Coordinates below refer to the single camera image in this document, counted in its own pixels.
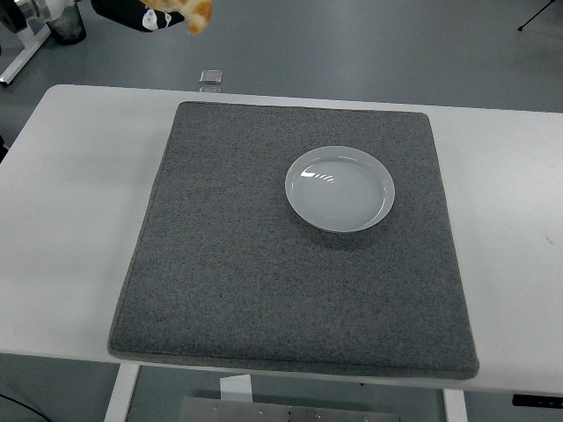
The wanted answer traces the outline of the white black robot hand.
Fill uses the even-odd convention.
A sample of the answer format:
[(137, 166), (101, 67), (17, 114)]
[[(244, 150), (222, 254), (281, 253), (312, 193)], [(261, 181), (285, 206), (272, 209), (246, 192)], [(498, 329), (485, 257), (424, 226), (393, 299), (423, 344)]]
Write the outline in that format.
[[(33, 6), (52, 33), (69, 40), (85, 36), (77, 1), (33, 1)], [(144, 33), (184, 22), (178, 12), (165, 12), (163, 6), (148, 6), (143, 1), (91, 0), (91, 7), (103, 18)]]

